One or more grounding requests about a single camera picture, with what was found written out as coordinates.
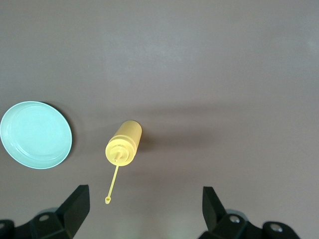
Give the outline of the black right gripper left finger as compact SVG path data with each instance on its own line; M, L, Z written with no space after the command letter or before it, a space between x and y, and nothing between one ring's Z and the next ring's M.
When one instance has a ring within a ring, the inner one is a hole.
M17 227L0 220L0 239L73 239L90 211L88 185L80 185L55 210L44 210Z

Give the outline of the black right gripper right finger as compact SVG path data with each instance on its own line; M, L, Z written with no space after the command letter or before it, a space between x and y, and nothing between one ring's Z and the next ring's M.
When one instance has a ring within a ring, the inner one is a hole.
M225 210L213 187L203 187L202 213L207 231L198 239L299 239L284 223L267 221L259 228L242 213Z

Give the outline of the yellow squeeze bottle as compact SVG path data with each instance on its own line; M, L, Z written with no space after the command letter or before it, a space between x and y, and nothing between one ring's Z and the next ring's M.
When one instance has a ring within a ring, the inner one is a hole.
M110 204L112 200L112 191L119 168L130 164L137 154L142 132L142 127L137 121L127 120L122 123L106 145L106 159L115 165L115 171L108 195L105 198L105 204Z

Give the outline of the green plate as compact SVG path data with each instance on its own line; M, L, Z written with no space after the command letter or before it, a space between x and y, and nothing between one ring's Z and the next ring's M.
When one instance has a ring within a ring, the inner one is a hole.
M68 157L73 137L67 119L57 109L26 101L4 113L0 139L7 153L21 165L49 169Z

